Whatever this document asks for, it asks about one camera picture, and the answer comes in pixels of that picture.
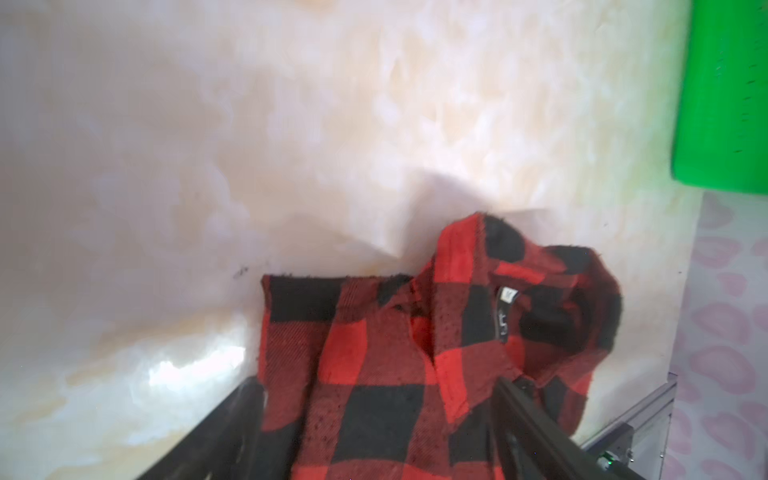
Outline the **red black plaid shirt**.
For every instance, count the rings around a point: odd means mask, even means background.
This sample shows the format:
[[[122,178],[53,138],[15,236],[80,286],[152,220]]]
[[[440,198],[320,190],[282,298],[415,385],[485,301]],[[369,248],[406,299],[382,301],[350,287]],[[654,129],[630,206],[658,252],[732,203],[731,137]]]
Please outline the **red black plaid shirt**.
[[[495,382],[573,434],[622,310],[595,251],[485,214],[447,226],[417,275],[262,286],[261,479],[498,479]]]

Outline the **green plastic basket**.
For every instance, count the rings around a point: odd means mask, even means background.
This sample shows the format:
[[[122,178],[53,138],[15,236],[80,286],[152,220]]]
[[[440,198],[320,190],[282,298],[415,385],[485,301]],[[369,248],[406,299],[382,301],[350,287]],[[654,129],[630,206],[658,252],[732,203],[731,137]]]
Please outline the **green plastic basket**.
[[[671,171],[688,186],[766,194],[766,2],[694,2]]]

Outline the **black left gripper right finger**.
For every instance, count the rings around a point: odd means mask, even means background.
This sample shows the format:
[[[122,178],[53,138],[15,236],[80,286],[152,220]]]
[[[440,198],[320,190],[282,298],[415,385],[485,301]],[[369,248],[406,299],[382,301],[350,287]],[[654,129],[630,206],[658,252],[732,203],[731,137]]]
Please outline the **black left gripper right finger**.
[[[612,452],[576,445],[529,396],[506,378],[491,395],[491,426],[506,479],[638,479]]]

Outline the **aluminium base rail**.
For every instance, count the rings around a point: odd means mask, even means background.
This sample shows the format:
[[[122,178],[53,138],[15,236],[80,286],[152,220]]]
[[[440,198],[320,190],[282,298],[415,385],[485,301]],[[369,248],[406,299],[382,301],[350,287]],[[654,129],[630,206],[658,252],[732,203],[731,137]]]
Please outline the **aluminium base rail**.
[[[677,393],[677,375],[582,444],[598,466],[618,479],[662,476]]]

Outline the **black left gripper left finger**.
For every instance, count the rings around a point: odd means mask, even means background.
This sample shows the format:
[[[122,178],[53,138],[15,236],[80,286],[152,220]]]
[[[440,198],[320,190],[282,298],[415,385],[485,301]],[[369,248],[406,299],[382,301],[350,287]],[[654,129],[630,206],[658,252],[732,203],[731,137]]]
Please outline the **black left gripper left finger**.
[[[265,405],[264,386],[246,378],[139,479],[253,478]]]

